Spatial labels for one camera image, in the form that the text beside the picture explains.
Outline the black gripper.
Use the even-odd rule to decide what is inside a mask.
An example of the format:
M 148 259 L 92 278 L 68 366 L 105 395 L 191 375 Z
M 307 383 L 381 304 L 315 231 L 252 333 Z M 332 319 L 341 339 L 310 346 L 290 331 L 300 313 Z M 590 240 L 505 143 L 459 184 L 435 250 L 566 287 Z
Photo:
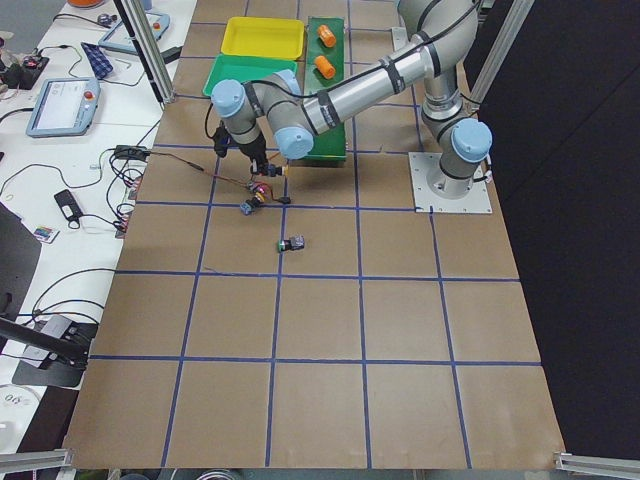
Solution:
M 268 173 L 268 159 L 266 155 L 266 140 L 260 133 L 258 137 L 248 144 L 236 142 L 223 124 L 220 124 L 213 136 L 214 150 L 218 157 L 225 158 L 231 147 L 239 150 L 250 159 L 250 172 L 253 175 L 266 175 Z

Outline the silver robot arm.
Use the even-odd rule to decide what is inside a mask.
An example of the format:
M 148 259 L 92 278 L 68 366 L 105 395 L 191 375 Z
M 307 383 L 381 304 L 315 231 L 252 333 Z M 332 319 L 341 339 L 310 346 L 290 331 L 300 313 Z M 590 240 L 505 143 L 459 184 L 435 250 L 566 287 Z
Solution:
M 478 29 L 474 1 L 400 1 L 407 43 L 368 69 L 310 95 L 302 95 L 295 74 L 277 71 L 264 79 L 224 79 L 210 95 L 220 123 L 211 139 L 218 157 L 231 147 L 251 161 L 254 175 L 266 175 L 270 164 L 258 124 L 265 118 L 280 154 L 305 158 L 317 136 L 334 129 L 375 104 L 422 81 L 422 117 L 432 134 L 461 120 L 462 99 L 456 67 L 468 54 Z

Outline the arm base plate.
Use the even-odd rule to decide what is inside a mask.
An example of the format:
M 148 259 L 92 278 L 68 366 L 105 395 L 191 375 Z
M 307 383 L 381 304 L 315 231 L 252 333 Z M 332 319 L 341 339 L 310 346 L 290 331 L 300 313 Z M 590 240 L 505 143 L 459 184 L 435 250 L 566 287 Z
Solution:
M 409 44 L 409 35 L 405 27 L 392 27 L 391 37 L 394 51 L 400 50 Z
M 440 169 L 440 153 L 410 152 L 409 168 L 418 213 L 491 214 L 492 206 L 480 164 L 472 177 L 458 180 Z

